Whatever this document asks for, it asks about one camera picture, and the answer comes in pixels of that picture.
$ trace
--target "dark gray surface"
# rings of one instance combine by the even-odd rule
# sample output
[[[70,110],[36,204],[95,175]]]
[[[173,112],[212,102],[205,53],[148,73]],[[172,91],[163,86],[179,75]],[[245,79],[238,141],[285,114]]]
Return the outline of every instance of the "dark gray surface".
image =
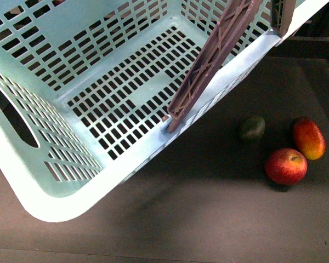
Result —
[[[327,60],[305,59],[300,61],[312,88],[329,120],[329,62]]]
[[[0,172],[0,262],[329,262],[329,120],[300,62],[265,58],[193,127],[74,220],[33,218]],[[329,71],[326,61],[308,67]],[[246,146],[236,128],[251,115],[265,118],[266,132]],[[263,163],[272,150],[292,146],[287,128],[301,115],[319,124],[327,150],[309,162],[300,184],[281,191],[266,179]]]

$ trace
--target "plastic laundry basket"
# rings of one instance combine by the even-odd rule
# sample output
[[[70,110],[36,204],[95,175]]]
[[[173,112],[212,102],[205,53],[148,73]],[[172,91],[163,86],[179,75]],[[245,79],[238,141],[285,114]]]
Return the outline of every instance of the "plastic laundry basket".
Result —
[[[0,1],[0,168],[44,221],[81,215],[283,39],[264,1],[184,122],[161,118],[227,0]],[[327,0],[298,1],[286,38]],[[8,118],[14,112],[29,139]]]

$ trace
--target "apple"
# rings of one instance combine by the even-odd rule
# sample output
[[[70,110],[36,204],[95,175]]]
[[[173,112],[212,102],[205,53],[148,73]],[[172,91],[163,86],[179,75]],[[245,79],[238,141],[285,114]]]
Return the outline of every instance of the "apple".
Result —
[[[274,151],[265,162],[267,176],[279,185],[292,186],[304,178],[307,172],[307,160],[302,153],[282,148]]]

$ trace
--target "basket handle hole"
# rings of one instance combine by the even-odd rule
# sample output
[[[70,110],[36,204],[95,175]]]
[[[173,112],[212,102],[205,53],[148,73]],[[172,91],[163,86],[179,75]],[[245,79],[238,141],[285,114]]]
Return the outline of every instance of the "basket handle hole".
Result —
[[[19,115],[15,107],[6,98],[6,96],[0,90],[0,109],[6,116],[7,120],[10,122],[14,130],[17,132],[18,136],[26,142],[28,145],[38,148],[38,143],[31,131],[29,130],[27,124]]]

